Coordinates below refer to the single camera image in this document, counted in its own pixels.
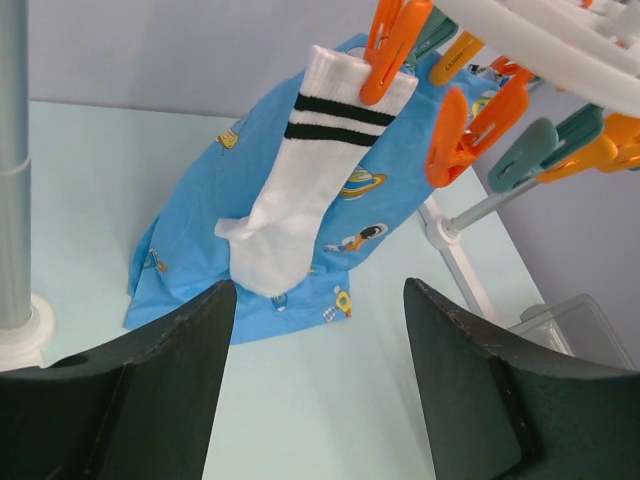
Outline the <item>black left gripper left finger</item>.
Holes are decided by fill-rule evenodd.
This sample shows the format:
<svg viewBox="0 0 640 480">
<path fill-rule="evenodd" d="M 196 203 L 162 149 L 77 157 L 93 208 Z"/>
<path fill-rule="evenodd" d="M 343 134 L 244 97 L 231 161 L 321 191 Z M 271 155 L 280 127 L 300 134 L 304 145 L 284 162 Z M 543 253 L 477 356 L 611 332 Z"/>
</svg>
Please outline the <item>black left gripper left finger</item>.
<svg viewBox="0 0 640 480">
<path fill-rule="evenodd" d="M 230 346 L 236 290 L 47 368 L 1 376 L 5 479 L 199 479 Z"/>
</svg>

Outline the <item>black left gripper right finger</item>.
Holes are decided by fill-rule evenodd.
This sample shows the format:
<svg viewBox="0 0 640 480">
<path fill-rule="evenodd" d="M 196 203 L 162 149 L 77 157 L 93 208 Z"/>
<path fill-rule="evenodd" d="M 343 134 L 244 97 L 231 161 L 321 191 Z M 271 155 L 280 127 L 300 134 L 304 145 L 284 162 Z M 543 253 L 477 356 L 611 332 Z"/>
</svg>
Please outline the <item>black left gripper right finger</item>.
<svg viewBox="0 0 640 480">
<path fill-rule="evenodd" d="M 440 479 L 635 479 L 639 376 L 530 342 L 405 282 L 404 312 Z"/>
</svg>

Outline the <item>white striped sock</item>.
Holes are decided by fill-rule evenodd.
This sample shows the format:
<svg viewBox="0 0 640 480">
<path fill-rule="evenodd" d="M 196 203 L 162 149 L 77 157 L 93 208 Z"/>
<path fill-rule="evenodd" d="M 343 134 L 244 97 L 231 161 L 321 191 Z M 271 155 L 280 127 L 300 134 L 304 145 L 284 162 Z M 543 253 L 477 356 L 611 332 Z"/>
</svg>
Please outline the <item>white striped sock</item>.
<svg viewBox="0 0 640 480">
<path fill-rule="evenodd" d="M 399 73 L 372 105 L 360 90 L 372 69 L 364 60 L 315 46 L 273 167 L 241 219 L 221 219 L 215 233 L 229 243 L 231 279 L 273 297 L 300 284 L 312 264 L 322 219 L 416 86 Z"/>
</svg>

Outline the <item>white clip sock hanger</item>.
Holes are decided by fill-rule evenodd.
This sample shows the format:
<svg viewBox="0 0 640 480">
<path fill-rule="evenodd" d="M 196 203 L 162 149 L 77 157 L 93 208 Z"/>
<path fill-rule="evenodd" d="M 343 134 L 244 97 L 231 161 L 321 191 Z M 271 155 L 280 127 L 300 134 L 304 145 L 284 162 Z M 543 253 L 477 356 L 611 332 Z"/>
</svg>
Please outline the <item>white clip sock hanger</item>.
<svg viewBox="0 0 640 480">
<path fill-rule="evenodd" d="M 492 174 L 503 193 L 528 180 L 549 183 L 597 168 L 614 173 L 639 164 L 639 5 L 635 1 L 382 1 L 365 47 L 372 70 L 360 97 L 378 102 L 403 62 L 445 21 L 461 34 L 429 71 L 435 86 L 483 47 L 502 50 L 494 69 L 507 81 L 467 117 L 462 91 L 450 87 L 425 160 L 434 188 L 455 181 L 526 112 L 535 78 L 581 96 L 586 104 L 560 124 L 541 118 L 513 143 Z"/>
</svg>

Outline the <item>clear plastic bin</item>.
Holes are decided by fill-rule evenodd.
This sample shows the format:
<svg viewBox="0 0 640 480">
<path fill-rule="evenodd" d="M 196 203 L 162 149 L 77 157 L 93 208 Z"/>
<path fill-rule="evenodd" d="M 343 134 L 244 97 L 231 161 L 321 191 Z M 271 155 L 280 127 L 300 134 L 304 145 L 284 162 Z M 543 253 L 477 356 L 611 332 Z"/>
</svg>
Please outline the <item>clear plastic bin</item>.
<svg viewBox="0 0 640 480">
<path fill-rule="evenodd" d="M 511 333 L 556 352 L 634 371 L 636 366 L 606 315 L 588 294 L 525 310 Z"/>
</svg>

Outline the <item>white drying rack stand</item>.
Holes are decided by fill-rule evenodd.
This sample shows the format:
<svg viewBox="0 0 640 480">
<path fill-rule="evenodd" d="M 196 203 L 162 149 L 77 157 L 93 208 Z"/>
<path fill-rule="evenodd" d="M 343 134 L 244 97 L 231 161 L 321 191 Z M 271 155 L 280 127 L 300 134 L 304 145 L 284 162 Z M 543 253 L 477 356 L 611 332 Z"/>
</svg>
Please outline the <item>white drying rack stand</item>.
<svg viewBox="0 0 640 480">
<path fill-rule="evenodd" d="M 40 366 L 55 325 L 50 304 L 31 291 L 31 158 L 28 147 L 28 4 L 1 4 L 1 368 Z M 446 220 L 435 199 L 420 208 L 430 240 L 450 268 L 473 312 L 498 324 L 487 285 L 476 275 L 457 235 L 528 192 L 521 184 L 485 199 Z"/>
</svg>

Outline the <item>blue cartoon print sock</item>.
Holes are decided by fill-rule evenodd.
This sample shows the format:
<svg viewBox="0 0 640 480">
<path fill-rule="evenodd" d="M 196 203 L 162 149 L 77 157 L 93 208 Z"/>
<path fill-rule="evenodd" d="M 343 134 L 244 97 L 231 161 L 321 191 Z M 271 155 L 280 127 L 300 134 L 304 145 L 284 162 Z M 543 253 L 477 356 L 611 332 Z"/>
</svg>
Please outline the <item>blue cartoon print sock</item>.
<svg viewBox="0 0 640 480">
<path fill-rule="evenodd" d="M 446 93 L 430 53 L 364 105 L 365 43 L 313 46 L 192 163 L 134 251 L 126 329 L 222 280 L 237 291 L 235 344 L 351 316 L 351 271 L 432 194 L 424 164 Z"/>
</svg>

